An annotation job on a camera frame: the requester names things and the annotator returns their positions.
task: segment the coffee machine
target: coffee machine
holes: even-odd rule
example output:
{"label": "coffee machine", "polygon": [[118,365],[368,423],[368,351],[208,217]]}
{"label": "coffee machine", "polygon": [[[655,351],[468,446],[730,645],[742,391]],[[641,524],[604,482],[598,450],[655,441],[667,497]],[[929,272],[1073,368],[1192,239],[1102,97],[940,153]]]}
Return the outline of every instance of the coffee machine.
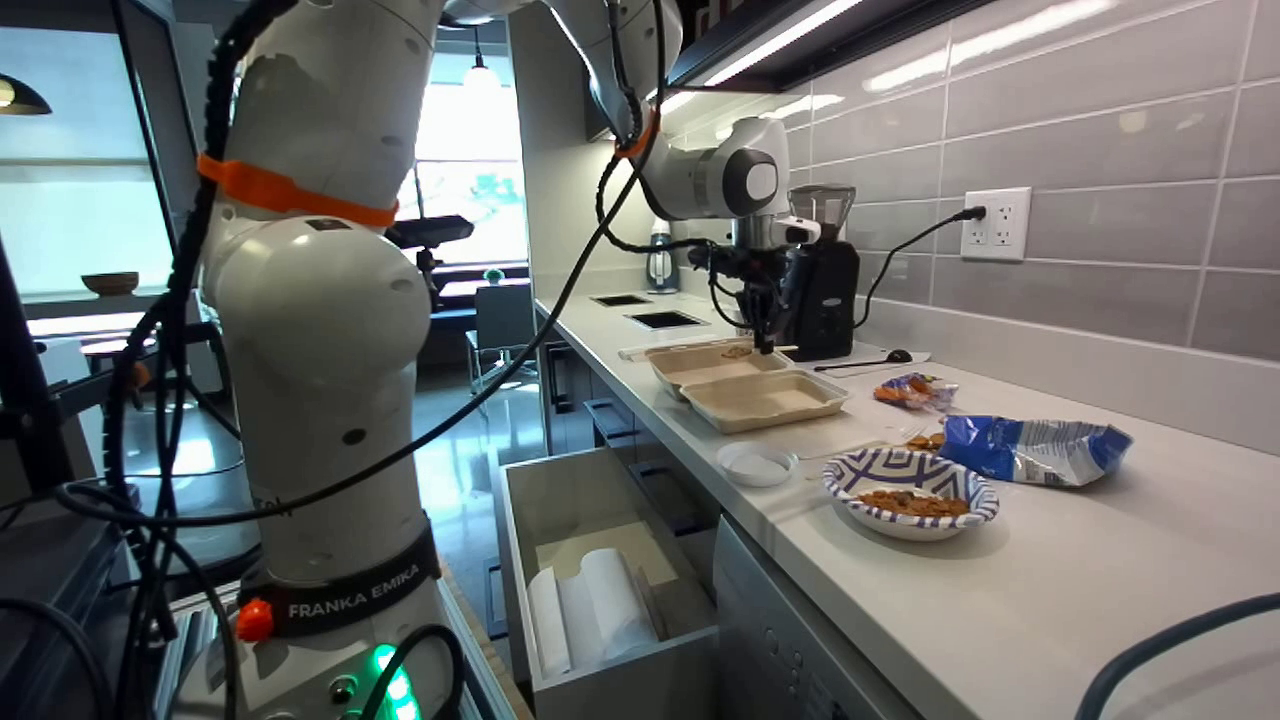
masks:
{"label": "coffee machine", "polygon": [[784,343],[795,343],[795,360],[828,360],[850,351],[850,294],[855,294],[855,246],[838,234],[850,210],[855,186],[806,183],[791,192],[791,210],[817,225],[817,239],[803,239],[787,256]]}

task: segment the white countertop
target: white countertop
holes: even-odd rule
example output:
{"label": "white countertop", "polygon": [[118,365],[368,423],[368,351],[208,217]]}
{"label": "white countertop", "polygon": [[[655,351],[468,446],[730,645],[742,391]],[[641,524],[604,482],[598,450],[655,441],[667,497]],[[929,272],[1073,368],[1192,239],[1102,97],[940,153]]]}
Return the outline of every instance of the white countertop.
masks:
{"label": "white countertop", "polygon": [[[652,332],[628,314],[674,306],[702,322]],[[1000,517],[951,542],[900,542],[850,528],[817,473],[739,486],[717,467],[723,445],[823,455],[905,441],[940,414],[872,398],[909,368],[823,371],[842,414],[720,437],[655,383],[641,346],[730,337],[698,294],[604,306],[580,294],[565,341],[698,477],[720,507],[828,610],[828,621],[929,714],[1073,714],[1089,681],[1126,645],[1261,593],[1280,593],[1280,458],[947,365],[955,412],[1117,423],[1134,445],[1089,490],[1000,482]],[[1280,610],[1207,633],[1133,673],[1109,714],[1274,714]]]}

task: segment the electrical outlet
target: electrical outlet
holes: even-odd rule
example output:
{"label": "electrical outlet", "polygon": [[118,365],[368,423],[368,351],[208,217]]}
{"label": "electrical outlet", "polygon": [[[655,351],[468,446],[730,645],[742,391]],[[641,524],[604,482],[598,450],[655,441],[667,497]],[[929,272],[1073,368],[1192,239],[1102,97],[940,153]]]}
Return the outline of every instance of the electrical outlet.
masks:
{"label": "electrical outlet", "polygon": [[961,256],[969,261],[1025,261],[1031,186],[964,192],[964,208],[986,208],[983,221],[964,221]]}

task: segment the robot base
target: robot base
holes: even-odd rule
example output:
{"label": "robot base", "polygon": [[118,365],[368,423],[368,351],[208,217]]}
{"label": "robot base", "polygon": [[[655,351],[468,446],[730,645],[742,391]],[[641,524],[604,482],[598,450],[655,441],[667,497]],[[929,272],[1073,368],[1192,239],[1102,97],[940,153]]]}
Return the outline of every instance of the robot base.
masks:
{"label": "robot base", "polygon": [[[239,707],[234,714],[258,720],[308,720],[308,714],[359,714],[365,701],[391,660],[395,645],[425,629],[444,623],[440,582],[425,579],[400,602],[342,623],[334,633],[288,637],[265,645],[239,645]],[[173,714],[219,720],[223,711],[223,645],[211,640],[182,675]],[[375,714],[415,720],[435,714],[448,704],[455,660],[440,640],[425,640],[409,650],[391,675]]]}

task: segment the gray tile wall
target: gray tile wall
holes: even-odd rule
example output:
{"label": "gray tile wall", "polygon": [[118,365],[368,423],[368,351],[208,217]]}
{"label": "gray tile wall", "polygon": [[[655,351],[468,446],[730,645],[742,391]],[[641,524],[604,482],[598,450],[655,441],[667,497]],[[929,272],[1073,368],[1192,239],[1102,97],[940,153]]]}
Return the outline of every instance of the gray tile wall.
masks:
{"label": "gray tile wall", "polygon": [[803,90],[795,183],[855,183],[882,251],[969,186],[1031,183],[1025,264],[934,232],[878,290],[1280,360],[1280,0],[996,0]]}

